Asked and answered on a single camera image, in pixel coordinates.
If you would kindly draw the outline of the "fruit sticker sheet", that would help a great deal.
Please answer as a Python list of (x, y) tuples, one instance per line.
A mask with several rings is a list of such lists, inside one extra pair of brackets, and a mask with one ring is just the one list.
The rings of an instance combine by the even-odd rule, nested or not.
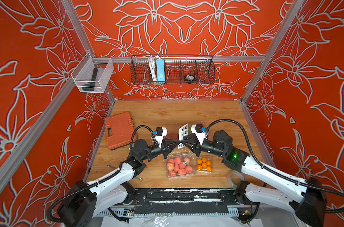
[(184, 136), (188, 136), (188, 135), (189, 135), (188, 124), (185, 124), (179, 128), (179, 141), (182, 141)]

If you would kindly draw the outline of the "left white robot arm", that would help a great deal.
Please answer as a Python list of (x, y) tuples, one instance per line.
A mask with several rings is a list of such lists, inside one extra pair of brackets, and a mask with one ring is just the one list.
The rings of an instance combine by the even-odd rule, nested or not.
[(137, 140), (129, 145), (128, 157), (119, 167), (94, 181), (76, 182), (67, 195), (54, 202), (47, 210), (47, 219), (66, 227), (86, 227), (101, 211), (124, 201), (132, 200), (135, 189), (129, 181), (145, 168), (145, 161), (162, 155), (167, 157), (179, 144), (178, 140), (162, 139), (148, 145)]

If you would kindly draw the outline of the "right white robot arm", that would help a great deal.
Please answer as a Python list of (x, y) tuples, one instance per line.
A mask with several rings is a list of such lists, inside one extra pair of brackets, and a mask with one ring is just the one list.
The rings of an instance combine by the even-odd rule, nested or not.
[(241, 181), (235, 190), (240, 200), (281, 208), (311, 227), (322, 227), (327, 214), (344, 212), (344, 193), (324, 188), (315, 178), (294, 177), (260, 162), (253, 152), (234, 147), (232, 137), (223, 130), (215, 132), (212, 141), (204, 131), (193, 131), (192, 135), (184, 134), (180, 142), (197, 156), (202, 152), (216, 155), (229, 169), (273, 186), (263, 190)]

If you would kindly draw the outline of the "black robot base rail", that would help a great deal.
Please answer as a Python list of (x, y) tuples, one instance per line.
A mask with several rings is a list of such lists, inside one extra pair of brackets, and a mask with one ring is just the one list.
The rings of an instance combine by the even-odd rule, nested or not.
[(123, 218), (159, 215), (238, 217), (251, 204), (238, 202), (231, 188), (138, 188), (133, 201), (116, 204), (111, 210)]

